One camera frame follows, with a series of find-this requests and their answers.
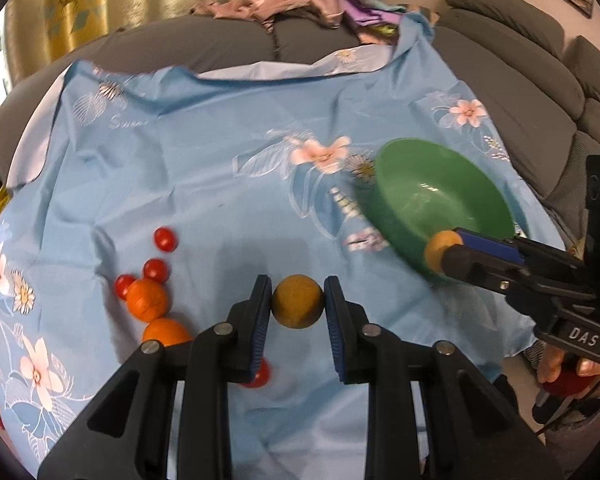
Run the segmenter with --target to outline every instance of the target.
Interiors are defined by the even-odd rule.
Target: yellow ball
[[[320,285],[304,274],[287,276],[273,293],[271,311],[280,325],[307,328],[320,319],[324,294]]]
[[[434,272],[442,272],[442,256],[452,245],[463,245],[462,237],[455,231],[434,234],[424,248],[424,262]]]

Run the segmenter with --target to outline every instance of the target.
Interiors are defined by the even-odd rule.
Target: clothes pile
[[[407,12],[419,12],[431,25],[435,25],[440,17],[424,7],[389,6],[381,0],[232,0],[227,3],[200,2],[192,11],[215,18],[259,22],[267,32],[272,32],[278,14],[308,18],[328,28],[337,28],[344,23],[355,31],[362,44],[397,43],[398,24]]]

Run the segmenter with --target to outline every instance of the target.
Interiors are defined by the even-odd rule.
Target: red object in hand
[[[154,242],[156,247],[165,253],[171,253],[178,245],[175,233],[168,227],[158,227],[154,231]]]
[[[542,389],[556,397],[566,399],[567,397],[579,394],[587,388],[593,377],[580,377],[575,370],[562,369],[560,376],[553,383],[544,383]]]
[[[169,279],[169,266],[160,258],[151,258],[142,267],[142,276],[154,282],[164,283]]]
[[[121,300],[126,300],[126,293],[129,290],[129,285],[131,285],[136,280],[135,276],[131,274],[121,274],[116,278],[116,281],[113,284],[113,288],[116,291],[116,296]]]
[[[256,372],[253,381],[250,383],[244,383],[242,386],[245,388],[261,388],[269,382],[270,377],[271,369],[269,368],[269,363],[267,363],[263,358],[260,364],[260,369]]]

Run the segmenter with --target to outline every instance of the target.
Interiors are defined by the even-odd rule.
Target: human hand
[[[566,352],[564,350],[560,350],[552,345],[546,346],[544,355],[542,356],[542,360],[540,361],[540,365],[538,367],[539,383],[553,383],[558,379],[562,371],[562,362],[564,361],[565,355]],[[600,364],[590,361],[589,359],[582,358],[578,361],[576,373],[580,377],[600,376]],[[581,399],[587,395],[591,389],[597,385],[599,380],[600,378],[598,378],[598,380],[593,380],[590,386],[575,396],[576,399]]]

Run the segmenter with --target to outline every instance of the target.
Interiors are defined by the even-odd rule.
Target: gray sofa
[[[585,160],[600,155],[600,51],[523,0],[446,0],[434,47],[475,92],[567,244],[584,236]]]
[[[600,154],[600,52],[522,0],[447,0],[434,47],[485,104],[512,163],[551,214],[567,245],[586,230],[586,156]],[[194,72],[260,60],[312,63],[357,46],[348,28],[279,17],[255,23],[182,16],[118,30],[21,82],[0,108],[0,173],[6,175],[33,110],[77,58],[112,72],[182,65]]]

